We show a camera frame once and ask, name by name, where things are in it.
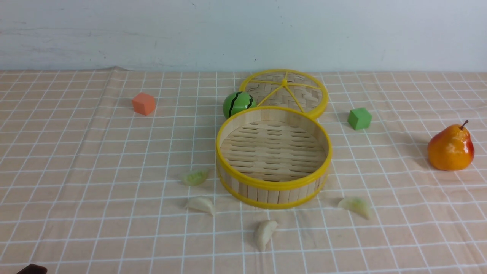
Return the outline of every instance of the green ball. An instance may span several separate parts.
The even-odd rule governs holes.
[[[249,108],[253,108],[257,102],[247,92],[234,92],[225,98],[223,102],[223,115],[228,119],[230,116]]]

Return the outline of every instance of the dark object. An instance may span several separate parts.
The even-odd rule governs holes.
[[[46,273],[47,273],[47,268],[35,264],[30,264],[26,266],[24,269],[22,269],[21,271],[17,272],[17,274],[46,274]]]

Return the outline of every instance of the yellow rim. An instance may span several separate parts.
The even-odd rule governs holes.
[[[248,186],[252,186],[255,188],[259,188],[259,189],[271,190],[271,191],[281,191],[281,190],[290,190],[290,189],[294,189],[294,188],[299,188],[299,187],[305,186],[305,185],[309,184],[310,182],[315,181],[318,178],[320,178],[326,172],[326,170],[328,169],[328,166],[330,165],[330,162],[331,162],[331,159],[333,156],[333,149],[332,149],[332,144],[331,144],[330,138],[328,137],[328,134],[326,133],[325,129],[319,123],[317,123],[316,120],[313,120],[313,119],[310,119],[310,121],[312,121],[325,134],[326,141],[328,144],[328,156],[326,157],[325,162],[315,172],[311,173],[308,176],[305,176],[303,178],[299,178],[296,180],[292,180],[292,181],[287,181],[287,182],[269,182],[269,181],[255,179],[255,178],[247,176],[243,173],[240,173],[235,168],[233,168],[227,161],[225,161],[225,158],[223,157],[222,151],[220,150],[220,146],[218,145],[220,143],[220,139],[222,136],[223,129],[233,119],[235,119],[241,115],[244,115],[247,112],[259,111],[260,109],[276,109],[276,110],[288,111],[288,112],[292,112],[292,113],[295,113],[297,115],[300,115],[304,118],[310,119],[307,116],[307,114],[301,113],[301,112],[296,111],[294,109],[278,107],[278,106],[263,106],[263,107],[259,107],[259,108],[250,108],[250,109],[246,109],[244,111],[240,111],[240,112],[236,113],[235,115],[231,116],[230,118],[228,118],[223,123],[222,127],[218,131],[218,135],[216,136],[216,142],[215,142],[215,144],[216,144],[215,145],[216,155],[217,155],[217,159],[220,162],[223,169],[225,169],[225,171],[227,173],[229,173],[232,177],[234,177],[238,181],[245,182],[245,184]]]
[[[311,193],[309,196],[306,196],[305,198],[303,198],[301,200],[297,200],[295,202],[287,203],[287,204],[270,204],[270,203],[257,202],[255,200],[249,199],[247,197],[244,197],[244,196],[238,194],[237,192],[235,192],[233,189],[231,189],[226,184],[226,182],[223,180],[222,175],[220,173],[220,170],[218,168],[217,168],[217,173],[218,173],[218,178],[220,179],[221,184],[230,194],[232,194],[232,196],[234,196],[236,199],[238,199],[238,200],[240,200],[240,201],[242,201],[248,205],[259,207],[259,208],[264,208],[264,209],[287,209],[287,208],[293,208],[293,207],[297,207],[299,205],[302,205],[302,204],[306,203],[307,201],[313,199],[316,195],[318,195],[318,193],[325,186],[326,179],[328,178],[328,176],[327,176],[327,178],[325,178],[323,183],[313,193]]]
[[[278,82],[272,82],[272,81],[260,81],[260,80],[253,80],[255,77],[257,76],[261,76],[261,75],[264,75],[264,74],[267,74],[267,73],[273,73],[273,72],[285,72],[285,76],[284,76],[284,79],[282,80],[281,83],[278,83]],[[255,74],[252,74],[251,76],[247,77],[243,82],[242,84],[240,85],[239,87],[239,91],[242,91],[242,92],[245,92],[245,87],[251,83],[251,82],[254,82],[254,83],[270,83],[270,84],[277,84],[279,85],[279,87],[277,89],[275,89],[274,91],[272,91],[271,93],[269,93],[262,101],[259,102],[259,104],[257,106],[260,106],[264,101],[266,101],[268,98],[270,98],[274,93],[276,93],[279,89],[281,88],[285,88],[286,91],[291,95],[291,97],[294,99],[294,101],[296,102],[296,104],[298,105],[298,107],[300,108],[300,110],[302,112],[305,112],[303,107],[301,106],[301,104],[298,102],[298,100],[296,99],[296,97],[294,96],[294,94],[291,92],[291,90],[289,90],[288,86],[305,86],[305,87],[312,87],[312,88],[316,88],[316,87],[313,87],[313,86],[309,86],[309,85],[306,85],[306,84],[299,84],[299,83],[287,83],[287,75],[288,73],[294,73],[294,74],[298,74],[298,75],[301,75],[301,76],[304,76],[304,77],[307,77],[309,78],[311,81],[313,81],[319,89],[321,89],[321,92],[323,93],[323,98],[321,99],[321,102],[318,104],[318,106],[316,108],[314,108],[313,110],[309,111],[309,112],[306,112],[306,115],[312,119],[312,120],[315,120],[315,119],[318,119],[318,117],[321,116],[321,114],[323,114],[323,112],[325,112],[326,110],[326,106],[328,105],[328,90],[326,89],[326,87],[323,85],[323,83],[321,83],[320,81],[318,81],[316,78],[314,78],[313,76],[307,74],[307,73],[303,73],[303,72],[300,72],[300,71],[296,71],[296,70],[290,70],[290,69],[270,69],[270,70],[265,70],[265,71],[261,71],[261,72],[257,72]]]

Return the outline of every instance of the bamboo steamer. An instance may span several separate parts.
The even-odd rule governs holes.
[[[330,139],[306,113],[260,106],[231,116],[216,138],[222,185],[249,205],[285,209],[315,197],[332,158]]]

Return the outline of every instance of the peach tablecloth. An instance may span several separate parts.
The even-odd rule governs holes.
[[[230,196],[214,174],[225,96],[248,73],[0,71],[0,273],[487,273],[487,73],[312,73],[329,91],[319,118],[334,157],[325,189],[291,210]],[[148,117],[131,98],[156,97]],[[366,107],[369,129],[347,124]],[[434,171],[432,135],[468,119],[466,170]],[[211,168],[187,188],[180,173]],[[215,218],[183,208],[215,200]],[[373,206],[367,221],[337,209]],[[279,229],[264,253],[255,225]]]

